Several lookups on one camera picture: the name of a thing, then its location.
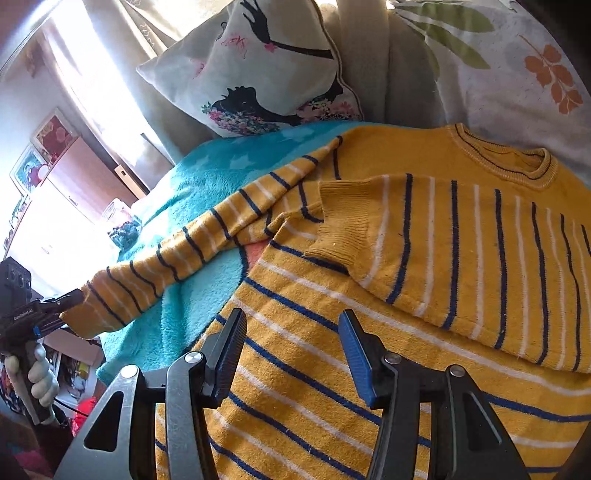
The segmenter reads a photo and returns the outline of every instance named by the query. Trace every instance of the pillow with woman silhouette print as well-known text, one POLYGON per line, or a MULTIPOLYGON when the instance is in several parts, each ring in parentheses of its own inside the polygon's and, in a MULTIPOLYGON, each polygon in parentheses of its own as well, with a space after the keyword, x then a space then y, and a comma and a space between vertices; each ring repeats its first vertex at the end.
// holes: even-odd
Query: pillow with woman silhouette print
POLYGON ((362 119, 313 0, 235 0, 137 71, 222 137, 362 119))

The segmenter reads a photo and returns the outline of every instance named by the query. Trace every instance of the green leaf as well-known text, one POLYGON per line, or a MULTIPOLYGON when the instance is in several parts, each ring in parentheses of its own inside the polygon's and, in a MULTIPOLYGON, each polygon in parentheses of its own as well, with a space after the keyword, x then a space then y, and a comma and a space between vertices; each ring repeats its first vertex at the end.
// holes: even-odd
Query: green leaf
MULTIPOLYGON (((409 27, 410 31, 417 35, 421 40, 425 41, 425 35, 420 33, 419 31, 415 30, 413 27, 409 27)), ((431 49, 429 45, 425 43, 425 51, 427 52, 427 60, 429 61, 429 65, 433 71, 433 76, 435 81, 439 80, 439 62, 437 61, 437 57, 435 53, 431 49)))
POLYGON ((396 5, 396 10, 408 11, 421 17, 432 18, 456 27, 465 32, 492 32, 495 27, 478 10, 464 5, 448 4, 447 2, 423 3, 415 5, 396 5))
POLYGON ((408 18, 405 20, 408 20, 417 28, 423 30, 426 36, 432 38, 436 42, 443 45, 445 48, 448 48, 454 52, 454 54, 460 57, 462 62, 464 62, 469 67, 482 70, 488 70, 491 68, 491 66, 487 64, 485 59, 483 59, 480 54, 474 50, 474 48, 472 48, 470 45, 467 45, 459 38, 454 37, 445 28, 440 27, 439 25, 433 25, 431 23, 415 22, 413 20, 409 20, 408 18))

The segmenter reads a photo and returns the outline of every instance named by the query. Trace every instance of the blue gripper pad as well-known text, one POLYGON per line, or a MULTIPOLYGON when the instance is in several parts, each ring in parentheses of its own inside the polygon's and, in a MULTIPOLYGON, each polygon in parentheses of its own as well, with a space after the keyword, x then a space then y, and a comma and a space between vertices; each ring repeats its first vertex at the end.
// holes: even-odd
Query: blue gripper pad
POLYGON ((372 370, 369 359, 363 350, 361 344, 361 335, 366 333, 361 328, 361 325, 353 315, 350 319, 346 311, 339 315, 339 337, 340 343, 343 346, 349 369, 351 370, 351 377, 357 390, 357 395, 361 398, 369 408, 372 408, 378 396, 375 392, 372 382, 372 370))
POLYGON ((213 397, 218 404, 220 404, 230 393, 230 387, 232 386, 236 367, 238 366, 238 360, 240 359, 244 340, 246 339, 246 315, 244 315, 244 312, 241 310, 238 310, 238 312, 239 314, 237 314, 239 317, 235 321, 236 323, 232 326, 233 332, 230 334, 230 338, 226 342, 226 345, 224 345, 222 354, 217 362, 213 397))

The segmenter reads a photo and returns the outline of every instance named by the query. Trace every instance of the orange leaf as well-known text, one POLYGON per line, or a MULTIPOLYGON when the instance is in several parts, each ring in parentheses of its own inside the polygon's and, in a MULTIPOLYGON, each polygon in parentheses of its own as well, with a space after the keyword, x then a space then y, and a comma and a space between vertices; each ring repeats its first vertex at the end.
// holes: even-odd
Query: orange leaf
POLYGON ((538 57, 528 56, 525 58, 525 68, 528 69, 531 73, 538 73, 541 69, 544 68, 544 62, 541 61, 538 57))
POLYGON ((558 80, 569 87, 573 86, 573 76, 564 65, 552 65, 550 68, 558 80))
POLYGON ((562 102, 560 102, 560 105, 558 106, 558 111, 560 113, 562 113, 563 115, 567 115, 569 112, 569 98, 568 97, 564 97, 562 99, 562 102))
POLYGON ((548 60, 550 63, 557 63, 562 58, 562 55, 558 50, 556 50, 552 45, 546 45, 544 47, 544 58, 548 60))
POLYGON ((550 93, 552 93, 552 98, 554 99, 555 103, 559 103, 562 100, 562 87, 558 82, 554 82, 552 84, 550 93))
POLYGON ((579 105, 583 105, 583 99, 581 98, 581 94, 578 90, 569 90, 566 92, 566 95, 573 101, 574 103, 578 103, 579 105))
POLYGON ((545 87, 552 82, 552 74, 548 67, 541 69, 535 76, 542 87, 545 87))

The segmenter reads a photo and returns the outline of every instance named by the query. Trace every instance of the framed picture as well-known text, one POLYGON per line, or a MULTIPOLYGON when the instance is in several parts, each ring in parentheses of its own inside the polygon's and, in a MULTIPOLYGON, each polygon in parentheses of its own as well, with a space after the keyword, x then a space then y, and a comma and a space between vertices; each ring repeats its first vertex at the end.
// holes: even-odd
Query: framed picture
POLYGON ((46 170, 48 168, 45 159, 29 145, 12 168, 10 178, 26 197, 41 183, 46 170))
POLYGON ((45 158, 45 161, 52 166, 77 137, 76 130, 63 114, 55 109, 33 133, 31 143, 45 158))

